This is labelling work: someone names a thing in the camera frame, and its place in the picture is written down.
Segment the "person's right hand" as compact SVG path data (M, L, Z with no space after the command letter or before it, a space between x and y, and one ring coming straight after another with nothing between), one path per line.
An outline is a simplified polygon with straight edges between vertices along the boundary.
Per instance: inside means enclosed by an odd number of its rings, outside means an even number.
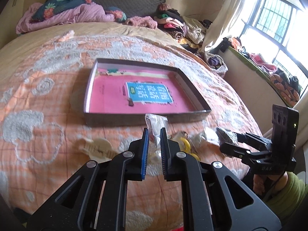
M267 180L271 181L271 189L267 189L268 186L265 186ZM285 172L281 175L254 175L253 178L253 191L261 196L262 194L266 193L267 191L271 191L271 193L280 192L284 187L287 185L288 182L288 174Z

